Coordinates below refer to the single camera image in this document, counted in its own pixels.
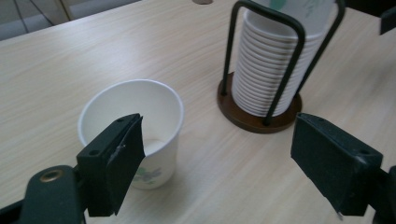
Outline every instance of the stack of paper cups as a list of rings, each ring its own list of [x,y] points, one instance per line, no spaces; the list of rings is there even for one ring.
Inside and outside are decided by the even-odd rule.
[[[277,104],[276,116],[289,108],[306,68],[321,44],[333,1],[258,2],[292,16],[306,32],[303,52]],[[289,26],[249,10],[245,13],[232,85],[233,99],[241,109],[254,116],[266,116],[297,42],[297,34]]]

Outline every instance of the wooden base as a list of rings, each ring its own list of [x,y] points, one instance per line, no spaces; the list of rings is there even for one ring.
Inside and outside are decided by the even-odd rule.
[[[289,108],[278,116],[272,117],[269,125],[263,125],[264,118],[253,116],[242,110],[233,100],[231,86],[233,73],[228,75],[227,94],[221,95],[222,81],[218,88],[218,105],[224,116],[236,126],[252,133],[278,133],[283,131],[295,121],[297,113],[303,108],[301,96],[297,94],[290,103]]]

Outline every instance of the wooden table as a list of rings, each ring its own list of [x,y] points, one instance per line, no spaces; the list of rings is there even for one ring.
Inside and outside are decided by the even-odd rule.
[[[144,0],[0,42],[0,207],[22,199],[33,174],[76,165],[78,116],[97,92],[150,78],[186,108],[177,171],[159,189],[130,189],[117,217],[89,223],[371,223],[372,208],[338,219],[290,158],[292,127],[249,133],[219,111],[233,3]],[[396,164],[396,30],[378,29],[377,18],[348,10],[302,97],[303,112],[383,153],[387,171]]]

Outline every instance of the black metal cup holder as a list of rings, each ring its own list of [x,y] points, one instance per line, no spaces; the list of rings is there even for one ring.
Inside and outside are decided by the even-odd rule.
[[[311,64],[308,65],[303,80],[300,83],[289,108],[282,114],[278,116],[273,116],[276,106],[282,96],[283,91],[288,84],[290,76],[293,72],[295,65],[298,62],[301,52],[304,48],[305,43],[305,30],[304,27],[293,17],[286,15],[284,13],[278,12],[268,7],[264,7],[258,3],[255,3],[251,0],[238,0],[232,10],[231,15],[231,22],[228,34],[228,42],[227,42],[227,50],[226,50],[226,57],[225,57],[225,64],[224,64],[224,73],[223,79],[219,84],[218,88],[218,105],[221,112],[224,116],[234,123],[236,126],[245,129],[247,131],[253,133],[277,133],[287,129],[295,120],[295,116],[298,112],[301,112],[303,108],[303,101],[299,94],[301,88],[305,84],[306,80],[308,79],[309,75],[311,74],[312,70],[314,69],[315,65],[317,64],[320,56],[322,55],[323,51],[328,46],[330,40],[332,39],[335,31],[337,30],[338,26],[340,25],[342,19],[345,15],[346,4],[344,0],[336,0],[335,1],[338,6],[338,13],[334,19],[332,26],[330,27],[328,33],[326,34],[325,38],[323,39],[320,47],[318,48],[317,53],[315,54],[314,58],[311,61]],[[233,35],[235,32],[235,25],[236,19],[238,16],[238,11],[240,7],[245,7],[248,10],[251,10],[261,16],[264,16],[270,20],[277,21],[288,25],[292,28],[297,36],[298,42],[297,46],[294,49],[294,52],[291,56],[289,65],[285,71],[285,74],[279,84],[279,87],[276,91],[276,95],[274,97],[273,102],[264,118],[256,117],[250,115],[249,113],[242,110],[233,100],[233,96],[230,92],[232,82],[233,82],[233,73],[229,74],[229,67],[230,67],[230,60],[231,60],[231,53],[233,48]]]

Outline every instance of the table surface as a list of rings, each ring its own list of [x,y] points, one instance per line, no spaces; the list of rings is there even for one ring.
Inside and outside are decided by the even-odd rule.
[[[176,173],[158,189],[131,188],[116,217],[89,223],[371,223],[370,207],[339,220],[290,158],[292,127],[250,133],[220,112],[233,3],[144,0],[0,42],[0,207],[22,199],[35,173],[76,165],[78,116],[97,92],[149,78],[175,89],[186,108]],[[383,153],[388,171],[396,30],[378,30],[378,18],[349,9],[301,95],[303,112]]]

